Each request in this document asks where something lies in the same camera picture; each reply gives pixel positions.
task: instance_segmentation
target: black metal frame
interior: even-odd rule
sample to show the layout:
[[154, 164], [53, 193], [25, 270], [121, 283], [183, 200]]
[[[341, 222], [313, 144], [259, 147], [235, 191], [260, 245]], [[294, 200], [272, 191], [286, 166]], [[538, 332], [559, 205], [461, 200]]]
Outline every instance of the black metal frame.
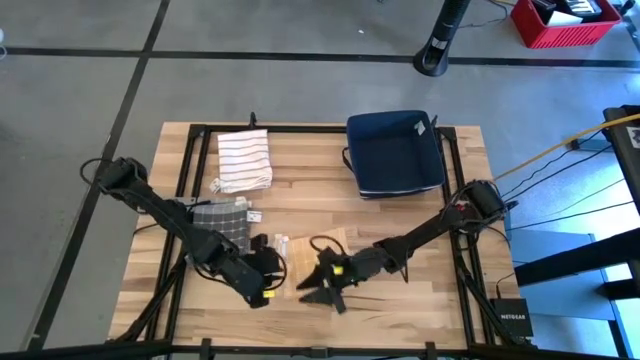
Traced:
[[[295, 125], [267, 125], [260, 126], [253, 124], [255, 128], [259, 129], [267, 129], [270, 132], [285, 132], [285, 133], [344, 133], [346, 128], [344, 126], [295, 126]], [[189, 174], [189, 168], [191, 167], [191, 159], [194, 152], [196, 140], [200, 137], [200, 152], [198, 155], [196, 172], [194, 174], [194, 182], [191, 191], [191, 196], [197, 198], [200, 195], [200, 190], [202, 187], [202, 177], [204, 174], [204, 164], [206, 163], [206, 158], [208, 155], [208, 148], [211, 139], [211, 134], [213, 132], [235, 132], [235, 131], [243, 131], [247, 130], [247, 125], [206, 125], [206, 124], [194, 124], [189, 128], [187, 144], [185, 146], [183, 163], [180, 168], [180, 177], [178, 178], [178, 187], [176, 190], [176, 196], [184, 196], [184, 192], [186, 189], [186, 180]], [[442, 154], [442, 161], [446, 168], [446, 158], [444, 156], [442, 137], [446, 138], [449, 141], [449, 145], [451, 148], [451, 156], [453, 159], [453, 167], [454, 173], [456, 176], [456, 186], [460, 188], [464, 185], [464, 174], [462, 173], [462, 163], [460, 160], [460, 153], [458, 151], [458, 143], [456, 137], [456, 131], [453, 127], [440, 127], [437, 128], [438, 133], [438, 146], [440, 148], [440, 152]], [[443, 200], [446, 203], [451, 197], [451, 188], [449, 185], [448, 174], [445, 171], [445, 182], [442, 185], [443, 189]], [[460, 234], [455, 232], [450, 233], [451, 237], [451, 246], [454, 256], [454, 264], [456, 267], [460, 264], [460, 262], [464, 261], [462, 257], [462, 247], [460, 245]], [[174, 248], [174, 237], [171, 235], [167, 235], [167, 240], [165, 243], [165, 247], [163, 250], [160, 268], [158, 271], [158, 279], [156, 282], [156, 289], [160, 288], [160, 285], [166, 278], [166, 274], [168, 273], [169, 267], [171, 266], [171, 258], [173, 255]], [[473, 271], [474, 278], [479, 283], [480, 288], [484, 294], [484, 282], [482, 281], [482, 269], [479, 261], [479, 256], [477, 249], [471, 247], [470, 249], [470, 263]], [[178, 275], [178, 281], [176, 281], [172, 296], [171, 296], [171, 304], [169, 306], [168, 312], [168, 321], [164, 330], [163, 340], [172, 341], [175, 336], [175, 328], [178, 318], [178, 312], [180, 307], [180, 297], [182, 293], [182, 286], [184, 283], [184, 273], [185, 269], [181, 269], [181, 274]], [[467, 346], [475, 343], [475, 336], [473, 333], [473, 322], [471, 318], [471, 308], [469, 303], [469, 296], [467, 293], [467, 289], [464, 285], [464, 282], [459, 276], [456, 276], [456, 282], [458, 286], [458, 294], [460, 296], [460, 310], [462, 312], [463, 318], [463, 328], [465, 333], [465, 338], [467, 342]], [[156, 333], [157, 330], [157, 317], [158, 311], [154, 314], [152, 321], [150, 322], [149, 328], [147, 330], [145, 340], [154, 340], [155, 337], [153, 334]], [[495, 344], [495, 336], [493, 335], [493, 330], [489, 321], [486, 319], [484, 314], [482, 314], [482, 323], [483, 323], [483, 331], [485, 340], [488, 344]], [[200, 351], [200, 347], [192, 347], [193, 352]], [[244, 347], [235, 348], [236, 351], [241, 351]], [[289, 348], [293, 349], [293, 353], [304, 352], [305, 348]], [[266, 354], [272, 350], [271, 347], [252, 347], [251, 351], [253, 353]], [[343, 354], [346, 351], [349, 355], [370, 355], [370, 356], [416, 356], [416, 353], [422, 352], [424, 355], [424, 350], [416, 351], [411, 349], [387, 349], [389, 351], [380, 351], [380, 350], [370, 350], [370, 349], [330, 349], [331, 352], [337, 352], [339, 354]], [[459, 356], [461, 352], [459, 350], [439, 350], [438, 356]]]
[[[255, 120], [250, 123], [251, 128], [267, 129], [271, 132], [307, 132], [307, 133], [344, 133], [345, 126], [292, 126], [292, 125], [269, 125], [259, 126], [255, 124]], [[198, 137], [202, 138], [200, 144], [200, 153], [196, 165], [196, 173], [194, 176], [194, 184], [192, 188], [192, 197], [198, 197], [202, 186], [202, 178], [204, 174], [204, 165], [206, 163], [206, 157], [208, 154], [209, 143], [211, 134], [213, 132], [233, 132], [246, 130], [246, 125], [206, 125], [206, 124], [194, 124], [191, 125], [188, 132], [187, 143], [185, 146], [184, 157], [180, 168], [180, 174], [178, 178], [176, 196], [184, 196], [189, 169], [191, 166], [191, 159], [195, 148], [196, 140]], [[456, 176], [456, 186], [460, 188], [464, 185], [464, 174], [462, 169], [462, 163], [460, 159], [460, 153], [458, 150], [458, 143], [456, 137], [456, 131], [453, 127], [439, 127], [436, 129], [438, 148], [441, 152], [442, 161], [446, 168], [446, 157], [444, 155], [443, 138], [449, 142], [451, 156], [453, 160], [454, 174]], [[449, 183], [448, 174], [445, 171], [445, 182], [442, 185], [443, 200], [448, 201], [451, 194], [451, 186]], [[451, 249], [454, 260], [454, 267], [459, 269], [465, 260], [462, 256], [462, 248], [460, 244], [461, 238], [464, 235], [450, 232]], [[175, 245], [175, 237], [168, 234], [161, 263], [158, 270], [158, 279], [156, 284], [156, 291], [161, 288], [163, 281], [166, 279], [169, 273], [169, 267], [171, 265], [171, 258], [173, 248]], [[482, 281], [482, 268], [477, 254], [477, 249], [473, 246], [469, 248], [469, 258], [473, 276], [478, 283], [482, 295], [484, 295], [484, 282]], [[463, 319], [463, 329], [467, 342], [466, 350], [459, 349], [436, 349], [433, 342], [425, 342], [423, 349], [365, 349], [365, 348], [330, 348], [330, 347], [253, 347], [253, 346], [216, 346], [213, 345], [211, 339], [203, 339], [200, 345], [173, 345], [173, 337], [175, 334], [177, 317], [179, 312], [180, 296], [182, 293], [182, 285], [184, 281], [184, 275], [186, 267], [178, 267], [178, 280], [173, 288], [173, 295], [171, 298], [171, 305], [169, 307], [168, 321], [164, 331], [163, 339], [156, 340], [155, 333], [157, 330], [157, 317], [159, 315], [159, 309], [155, 311], [155, 314], [151, 317], [147, 332], [145, 334], [145, 340], [136, 342], [135, 339], [124, 342], [108, 342], [100, 345], [86, 345], [75, 346], [58, 349], [39, 350], [33, 349], [25, 352], [5, 353], [0, 354], [0, 360], [5, 359], [85, 359], [90, 356], [91, 359], [129, 359], [129, 358], [141, 358], [151, 357], [158, 355], [167, 355], [167, 358], [174, 353], [191, 353], [199, 354], [202, 360], [211, 360], [217, 354], [260, 354], [260, 355], [300, 355], [309, 358], [329, 358], [333, 356], [387, 356], [387, 357], [418, 357], [424, 360], [436, 360], [438, 357], [450, 357], [450, 358], [478, 358], [478, 359], [531, 359], [538, 360], [544, 359], [592, 359], [592, 360], [606, 360], [616, 359], [604, 356], [584, 355], [565, 353], [558, 351], [538, 350], [533, 347], [521, 347], [521, 346], [499, 346], [495, 345], [495, 336], [491, 329], [490, 323], [482, 314], [482, 324], [485, 336], [486, 344], [478, 343], [475, 341], [473, 320], [471, 318], [471, 308], [467, 293], [467, 287], [456, 271], [456, 283], [458, 286], [458, 295], [460, 298], [460, 310]]]

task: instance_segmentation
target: black box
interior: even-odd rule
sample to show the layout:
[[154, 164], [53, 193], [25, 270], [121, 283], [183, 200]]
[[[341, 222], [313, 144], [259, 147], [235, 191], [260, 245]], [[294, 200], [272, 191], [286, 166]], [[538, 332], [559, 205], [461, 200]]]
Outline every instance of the black box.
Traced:
[[533, 337], [529, 308], [525, 299], [491, 299], [500, 322], [517, 337]]

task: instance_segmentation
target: blue bin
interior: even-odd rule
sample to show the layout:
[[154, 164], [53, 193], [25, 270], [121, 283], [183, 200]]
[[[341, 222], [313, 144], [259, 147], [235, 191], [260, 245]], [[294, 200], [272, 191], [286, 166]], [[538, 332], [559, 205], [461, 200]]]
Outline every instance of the blue bin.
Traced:
[[444, 182], [442, 159], [424, 111], [352, 116], [347, 120], [347, 143], [343, 160], [364, 198], [410, 195]]

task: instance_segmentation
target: yellow cable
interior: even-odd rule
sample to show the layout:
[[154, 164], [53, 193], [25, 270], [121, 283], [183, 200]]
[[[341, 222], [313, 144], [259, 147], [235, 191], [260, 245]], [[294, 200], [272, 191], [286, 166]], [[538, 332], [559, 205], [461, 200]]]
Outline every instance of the yellow cable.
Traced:
[[631, 116], [625, 116], [623, 118], [620, 118], [620, 119], [617, 119], [617, 120], [613, 120], [613, 121], [608, 121], [608, 122], [602, 123], [602, 124], [600, 124], [598, 126], [594, 126], [594, 127], [589, 128], [587, 130], [581, 131], [581, 132], [573, 135], [572, 137], [566, 139], [565, 141], [561, 142], [560, 144], [558, 144], [556, 146], [553, 146], [553, 147], [543, 151], [539, 155], [534, 156], [531, 159], [523, 162], [522, 164], [514, 167], [513, 169], [496, 176], [495, 178], [493, 178], [493, 181], [497, 181], [499, 179], [502, 179], [503, 177], [505, 177], [505, 176], [507, 176], [507, 175], [509, 175], [509, 174], [511, 174], [513, 172], [516, 172], [516, 171], [522, 169], [523, 167], [531, 164], [532, 162], [540, 159], [541, 157], [547, 155], [548, 153], [550, 153], [550, 152], [552, 152], [552, 151], [554, 151], [556, 149], [559, 149], [559, 148], [567, 145], [568, 143], [572, 142], [573, 140], [577, 140], [577, 139], [579, 139], [579, 138], [581, 138], [581, 137], [583, 137], [583, 136], [585, 136], [587, 134], [590, 134], [592, 132], [595, 132], [595, 131], [598, 131], [598, 130], [601, 130], [601, 129], [604, 129], [604, 128], [620, 125], [620, 124], [623, 124], [623, 123], [626, 123], [626, 122], [629, 122], [629, 121], [633, 121], [633, 120], [638, 120], [638, 119], [640, 119], [640, 114], [631, 115]]

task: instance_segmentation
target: black cable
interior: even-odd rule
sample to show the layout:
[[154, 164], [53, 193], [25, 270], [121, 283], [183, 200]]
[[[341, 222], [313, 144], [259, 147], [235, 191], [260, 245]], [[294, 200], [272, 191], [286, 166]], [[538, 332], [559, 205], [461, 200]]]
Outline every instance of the black cable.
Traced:
[[460, 248], [460, 251], [469, 250], [469, 248], [471, 248], [473, 246], [476, 246], [478, 244], [478, 240], [480, 240], [480, 233], [484, 229], [489, 229], [489, 230], [492, 230], [492, 231], [500, 234], [504, 238], [504, 240], [507, 242], [507, 246], [509, 247], [509, 249], [511, 249], [511, 242], [509, 241], [509, 238], [507, 237], [507, 235], [505, 235], [505, 233], [503, 233], [502, 231], [494, 228], [493, 226], [485, 226], [482, 229], [480, 229], [480, 231], [478, 231], [478, 232], [468, 234], [468, 235], [472, 235], [473, 238], [471, 240], [469, 240], [469, 243], [467, 244], [467, 247]]
[[593, 155], [591, 155], [591, 156], [588, 156], [588, 157], [586, 157], [586, 158], [584, 158], [584, 159], [582, 159], [582, 160], [578, 160], [578, 161], [574, 162], [573, 164], [570, 164], [570, 165], [567, 165], [567, 166], [563, 167], [562, 169], [560, 169], [560, 170], [558, 170], [558, 171], [554, 172], [553, 174], [551, 174], [551, 175], [549, 175], [549, 176], [547, 176], [547, 177], [544, 177], [544, 178], [542, 178], [542, 179], [541, 179], [541, 180], [539, 180], [539, 181], [536, 181], [535, 183], [533, 183], [533, 184], [532, 184], [531, 186], [529, 186], [528, 188], [526, 188], [526, 189], [524, 189], [524, 190], [520, 191], [520, 192], [519, 192], [519, 193], [517, 193], [516, 195], [514, 195], [514, 196], [510, 197], [509, 199], [504, 200], [504, 202], [509, 202], [509, 201], [511, 201], [511, 200], [513, 200], [513, 199], [515, 199], [515, 198], [517, 198], [518, 196], [520, 196], [520, 195], [522, 195], [522, 194], [526, 193], [527, 191], [531, 190], [531, 188], [533, 188], [534, 186], [536, 186], [536, 185], [538, 185], [538, 184], [542, 183], [543, 181], [549, 180], [550, 178], [552, 178], [552, 177], [554, 177], [554, 176], [558, 175], [559, 173], [561, 173], [561, 172], [563, 172], [563, 171], [565, 171], [565, 170], [568, 170], [568, 169], [570, 169], [570, 168], [572, 168], [572, 167], [574, 167], [574, 166], [576, 166], [576, 165], [578, 165], [578, 164], [581, 164], [581, 163], [583, 163], [583, 162], [585, 162], [585, 161], [587, 161], [587, 160], [590, 160], [590, 159], [592, 159], [592, 158], [594, 158], [594, 157], [596, 157], [596, 156], [600, 155], [601, 153], [605, 152], [606, 150], [609, 150], [610, 148], [611, 148], [611, 145], [609, 145], [609, 146], [607, 146], [607, 147], [603, 148], [602, 150], [597, 151], [596, 153], [594, 153], [594, 154], [593, 154]]
[[135, 236], [135, 235], [136, 235], [137, 233], [139, 233], [140, 231], [142, 231], [142, 230], [146, 230], [146, 229], [149, 229], [149, 228], [152, 228], [152, 227], [154, 227], [154, 226], [158, 226], [158, 223], [153, 223], [153, 224], [150, 224], [150, 225], [141, 226], [141, 227], [139, 227], [139, 228], [137, 228], [137, 229], [135, 229], [135, 230], [133, 231], [133, 235]]
[[627, 201], [625, 203], [620, 203], [620, 204], [615, 204], [615, 205], [610, 205], [610, 206], [606, 206], [600, 209], [595, 209], [595, 210], [591, 210], [591, 211], [585, 211], [582, 213], [577, 213], [577, 214], [573, 214], [573, 215], [568, 215], [568, 216], [563, 216], [561, 218], [556, 218], [556, 219], [551, 219], [551, 220], [546, 220], [546, 221], [540, 221], [537, 223], [533, 223], [533, 224], [528, 224], [528, 225], [523, 225], [523, 226], [516, 226], [513, 227], [511, 229], [507, 229], [507, 231], [511, 231], [511, 230], [518, 230], [518, 229], [524, 229], [524, 228], [528, 228], [528, 227], [532, 227], [532, 226], [536, 226], [536, 225], [542, 225], [542, 224], [546, 224], [546, 223], [550, 223], [550, 222], [554, 222], [554, 221], [560, 221], [560, 220], [565, 220], [565, 219], [570, 219], [572, 217], [576, 217], [576, 216], [582, 216], [582, 215], [587, 215], [587, 214], [592, 214], [594, 212], [598, 212], [598, 211], [602, 211], [602, 210], [607, 210], [607, 209], [611, 209], [614, 207], [618, 207], [618, 206], [623, 206], [623, 205], [628, 205], [633, 203], [632, 201]]
[[110, 159], [93, 158], [93, 159], [89, 159], [89, 160], [85, 161], [84, 163], [82, 163], [82, 165], [80, 165], [80, 178], [82, 179], [82, 181], [84, 181], [89, 186], [91, 186], [92, 182], [86, 176], [84, 176], [84, 169], [87, 167], [87, 165], [92, 164], [92, 163], [94, 163], [96, 161], [108, 161], [108, 162], [111, 162]]
[[282, 284], [284, 284], [285, 280], [287, 279], [287, 262], [284, 260], [284, 257], [282, 257], [282, 255], [280, 255], [277, 251], [275, 252], [276, 255], [278, 255], [278, 258], [280, 259], [280, 261], [282, 261], [282, 279], [280, 279], [280, 282], [275, 285], [275, 286], [271, 286], [265, 289], [265, 291], [269, 291], [269, 290], [275, 290], [277, 288], [279, 288], [280, 286], [282, 286]]
[[[578, 145], [581, 145], [581, 144], [583, 144], [585, 141], [589, 141], [589, 140], [593, 139], [596, 135], [598, 135], [598, 134], [600, 133], [600, 131], [596, 131], [596, 132], [595, 132], [595, 133], [593, 133], [591, 136], [589, 136], [588, 138], [586, 138], [586, 139], [582, 140], [580, 143], [578, 143]], [[565, 155], [567, 155], [568, 153], [570, 153], [570, 152], [572, 152], [572, 151], [574, 151], [574, 150], [576, 150], [576, 149], [569, 149], [569, 150], [567, 150], [567, 151], [563, 152], [562, 154], [560, 154], [560, 156], [558, 156], [557, 158], [555, 158], [555, 159], [553, 159], [553, 160], [549, 161], [549, 162], [548, 162], [548, 163], [546, 163], [543, 167], [541, 167], [540, 169], [538, 169], [538, 170], [534, 171], [533, 173], [531, 173], [531, 175], [530, 175], [528, 178], [526, 178], [526, 179], [522, 180], [522, 181], [520, 182], [520, 184], [518, 184], [518, 185], [517, 185], [516, 187], [514, 187], [513, 189], [511, 189], [511, 190], [507, 191], [506, 193], [504, 193], [504, 195], [502, 195], [502, 196], [500, 196], [500, 197], [501, 197], [501, 198], [503, 198], [503, 197], [505, 197], [505, 196], [507, 196], [507, 195], [511, 194], [511, 193], [512, 193], [512, 192], [514, 192], [517, 188], [519, 188], [520, 186], [522, 186], [525, 182], [527, 182], [527, 181], [529, 181], [529, 180], [533, 179], [533, 177], [534, 177], [534, 176], [536, 176], [536, 174], [537, 174], [537, 173], [539, 173], [540, 171], [542, 171], [542, 170], [546, 169], [549, 165], [551, 165], [551, 164], [553, 164], [554, 162], [556, 162], [556, 161], [558, 161], [558, 160], [562, 159]]]
[[316, 235], [316, 236], [312, 236], [312, 237], [309, 239], [309, 245], [311, 245], [311, 247], [313, 248], [313, 250], [315, 250], [315, 251], [317, 251], [317, 252], [321, 252], [321, 251], [322, 251], [322, 249], [320, 249], [319, 247], [317, 247], [317, 246], [313, 243], [313, 241], [314, 241], [315, 239], [325, 239], [325, 240], [329, 240], [329, 241], [333, 242], [334, 244], [336, 244], [336, 245], [340, 248], [340, 251], [342, 252], [342, 255], [346, 255], [346, 254], [347, 254], [347, 252], [346, 252], [346, 251], [344, 251], [344, 247], [342, 246], [342, 244], [340, 244], [340, 243], [338, 242], [338, 240], [336, 240], [336, 239], [332, 238], [331, 236], [327, 236], [327, 235]]
[[467, 24], [467, 25], [462, 25], [459, 27], [459, 29], [468, 29], [468, 28], [479, 28], [479, 27], [483, 27], [483, 26], [487, 26], [490, 24], [493, 24], [495, 22], [501, 23], [503, 21], [505, 21], [508, 17], [509, 17], [509, 9], [507, 9], [507, 7], [497, 1], [494, 0], [486, 0], [488, 2], [490, 2], [491, 4], [499, 7], [502, 9], [502, 11], [504, 12], [504, 16], [502, 16], [501, 18], [498, 19], [493, 19], [493, 20], [489, 20], [489, 21], [485, 21], [481, 24]]
[[460, 248], [460, 251], [465, 251], [465, 250], [469, 250], [470, 248], [476, 246], [478, 244], [478, 240], [480, 240], [480, 233], [479, 232], [475, 232], [473, 234], [469, 234], [472, 236], [472, 238], [469, 240], [469, 243], [467, 244], [467, 247], [464, 248]]
[[404, 257], [404, 273], [402, 272], [402, 268], [398, 269], [398, 272], [402, 276], [402, 280], [404, 280], [405, 284], [408, 284], [409, 283], [409, 248], [407, 248], [407, 252], [405, 253], [405, 257]]
[[505, 279], [508, 279], [508, 278], [512, 277], [512, 276], [513, 276], [513, 275], [515, 275], [515, 274], [516, 274], [516, 273], [515, 273], [515, 271], [514, 271], [514, 272], [512, 272], [511, 274], [509, 274], [509, 275], [507, 275], [507, 276], [505, 276], [505, 277], [501, 278], [500, 280], [498, 280], [498, 282], [496, 283], [496, 295], [498, 296], [498, 299], [502, 299], [502, 295], [500, 294], [500, 282], [501, 282], [502, 280], [505, 280]]
[[494, 232], [500, 234], [504, 238], [504, 241], [507, 242], [507, 246], [509, 247], [509, 250], [511, 250], [511, 241], [509, 241], [509, 238], [507, 237], [507, 235], [505, 233], [503, 233], [502, 231], [494, 228], [493, 226], [487, 226], [487, 229], [493, 230]]
[[193, 268], [196, 270], [196, 273], [198, 273], [198, 275], [200, 275], [200, 277], [202, 277], [203, 279], [209, 280], [209, 281], [213, 281], [213, 282], [217, 282], [217, 283], [220, 283], [222, 285], [231, 287], [231, 285], [229, 285], [229, 283], [227, 283], [226, 281], [220, 280], [220, 279], [216, 279], [214, 277], [216, 274], [210, 274], [210, 275], [203, 274], [202, 271], [206, 271], [207, 273], [209, 273], [209, 271], [207, 271], [206, 269], [201, 269], [199, 266], [194, 266]]
[[574, 206], [576, 206], [576, 205], [580, 204], [581, 202], [583, 202], [583, 201], [587, 200], [588, 198], [593, 197], [593, 196], [595, 196], [595, 195], [598, 195], [598, 194], [600, 194], [601, 192], [603, 192], [603, 191], [605, 191], [605, 190], [609, 189], [610, 187], [615, 186], [615, 185], [617, 185], [617, 184], [619, 184], [619, 183], [621, 183], [621, 182], [623, 182], [623, 181], [624, 181], [624, 178], [622, 178], [622, 179], [620, 179], [620, 180], [618, 180], [618, 181], [614, 182], [613, 184], [609, 184], [609, 185], [607, 185], [607, 186], [603, 187], [602, 189], [600, 189], [600, 190], [598, 190], [598, 191], [596, 191], [596, 192], [593, 192], [593, 193], [591, 193], [591, 194], [589, 194], [589, 195], [587, 195], [587, 196], [583, 197], [582, 199], [580, 199], [580, 200], [578, 200], [578, 201], [574, 202], [573, 204], [571, 204], [571, 205], [569, 205], [569, 206], [565, 207], [565, 208], [564, 208], [564, 209], [562, 209], [562, 210], [558, 210], [558, 211], [553, 212], [553, 213], [551, 213], [551, 214], [548, 214], [548, 215], [546, 215], [546, 216], [551, 216], [551, 215], [559, 214], [559, 213], [561, 213], [561, 212], [565, 212], [565, 211], [567, 211], [567, 210], [571, 209], [572, 207], [574, 207]]

